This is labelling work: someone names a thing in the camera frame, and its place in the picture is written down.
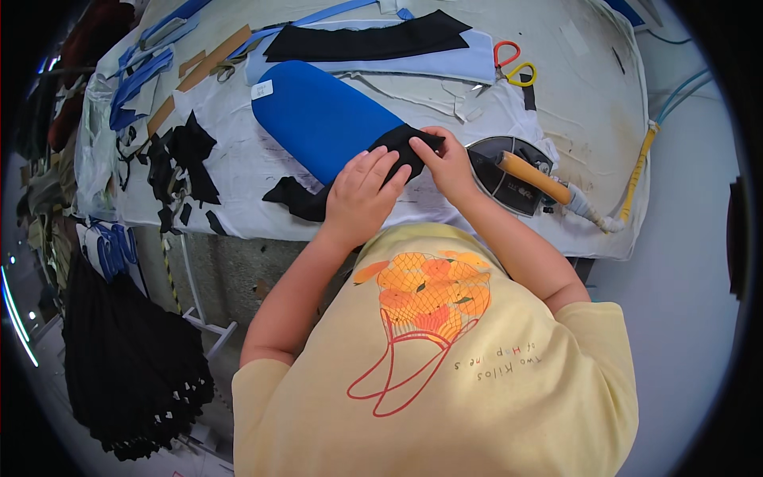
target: brown tape strip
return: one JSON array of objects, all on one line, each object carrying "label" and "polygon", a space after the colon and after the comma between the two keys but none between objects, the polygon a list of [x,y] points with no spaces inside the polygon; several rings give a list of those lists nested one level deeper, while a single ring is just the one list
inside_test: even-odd
[{"label": "brown tape strip", "polygon": [[[220,61],[225,60],[228,55],[235,51],[236,48],[243,45],[245,41],[249,40],[250,36],[252,36],[252,31],[250,30],[249,25],[242,26],[240,30],[228,37],[228,39],[221,43],[220,46],[215,48],[212,53],[209,53],[209,55],[206,56],[175,89],[180,92],[186,92],[196,86],[202,79],[207,77],[212,68],[214,68]],[[170,95],[162,103],[159,109],[156,110],[156,113],[154,113],[150,121],[148,121],[148,137],[151,137],[156,133],[159,126],[162,125],[169,114],[174,110],[175,100],[172,99],[172,95]]]},{"label": "brown tape strip", "polygon": [[178,78],[182,78],[183,76],[185,76],[185,74],[188,72],[188,70],[192,66],[194,66],[196,63],[202,61],[205,56],[207,56],[207,51],[206,50],[202,50],[202,51],[196,53],[196,56],[194,56],[190,60],[186,61],[182,65],[180,65],[180,67],[178,68]]}]

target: scissors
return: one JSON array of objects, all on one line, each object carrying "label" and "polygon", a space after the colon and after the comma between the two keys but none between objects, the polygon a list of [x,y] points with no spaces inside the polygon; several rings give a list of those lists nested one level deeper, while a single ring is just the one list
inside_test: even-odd
[{"label": "scissors", "polygon": [[[517,52],[514,54],[514,56],[512,56],[508,60],[499,63],[498,50],[503,45],[511,45],[512,47],[517,49]],[[493,61],[495,62],[495,78],[496,79],[503,79],[505,77],[510,84],[516,85],[516,86],[522,86],[522,87],[531,86],[535,82],[535,78],[537,77],[537,72],[535,71],[535,65],[533,65],[529,61],[522,63],[521,65],[512,69],[511,73],[504,75],[502,68],[506,66],[507,64],[511,63],[512,61],[516,60],[517,58],[519,58],[520,53],[522,53],[522,50],[520,50],[520,46],[514,43],[513,41],[499,41],[498,43],[495,44],[495,46],[493,47]],[[525,82],[512,79],[512,77],[515,76],[520,71],[520,69],[524,68],[525,66],[527,66],[533,71],[533,74],[531,75],[530,79]]]}]

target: light fixture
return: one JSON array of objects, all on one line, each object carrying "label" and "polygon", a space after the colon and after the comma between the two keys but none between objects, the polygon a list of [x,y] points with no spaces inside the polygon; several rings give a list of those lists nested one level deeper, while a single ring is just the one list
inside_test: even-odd
[{"label": "light fixture", "polygon": [[8,309],[8,314],[11,315],[11,323],[13,323],[13,328],[16,330],[16,334],[18,335],[21,344],[24,346],[24,350],[26,350],[27,355],[29,355],[29,359],[31,359],[34,367],[37,368],[40,365],[37,364],[37,360],[34,358],[34,354],[32,354],[32,350],[29,349],[29,345],[27,344],[29,335],[27,335],[27,331],[24,329],[24,325],[21,324],[21,319],[18,317],[16,304],[13,302],[11,289],[8,287],[8,280],[5,278],[5,267],[0,267],[0,272],[2,272],[2,295],[5,299],[5,307]]},{"label": "light fixture", "polygon": [[50,61],[50,66],[48,66],[48,71],[53,71],[53,67],[56,65],[56,63],[59,62],[59,60],[61,60],[61,55],[59,55],[57,58],[53,58]]}]

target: white label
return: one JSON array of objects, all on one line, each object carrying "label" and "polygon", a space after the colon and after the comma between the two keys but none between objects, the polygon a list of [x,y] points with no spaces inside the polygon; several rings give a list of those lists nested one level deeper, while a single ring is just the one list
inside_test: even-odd
[{"label": "white label", "polygon": [[257,83],[252,86],[252,101],[259,99],[263,96],[273,94],[273,80],[269,79],[265,82]]}]

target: metal stand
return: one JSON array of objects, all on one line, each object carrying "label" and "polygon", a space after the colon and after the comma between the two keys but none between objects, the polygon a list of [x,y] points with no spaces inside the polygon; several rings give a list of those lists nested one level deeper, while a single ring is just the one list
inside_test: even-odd
[{"label": "metal stand", "polygon": [[[230,339],[230,335],[233,334],[233,331],[236,329],[236,327],[238,327],[238,323],[236,321],[231,321],[227,328],[218,327],[216,324],[207,323],[207,320],[204,318],[204,311],[201,309],[201,301],[198,299],[196,282],[194,282],[193,272],[191,271],[191,260],[188,258],[188,247],[185,245],[185,235],[180,236],[180,245],[183,249],[185,272],[188,273],[188,284],[191,287],[194,305],[196,305],[195,307],[190,307],[183,314],[183,317],[199,329],[211,331],[212,333],[217,333],[220,335],[220,337],[217,339],[217,342],[212,346],[212,349],[207,351],[207,354],[205,355],[207,360],[211,360],[215,353],[217,353],[217,351],[228,341],[228,339]],[[194,310],[196,310],[198,318],[191,315],[191,312]]]}]

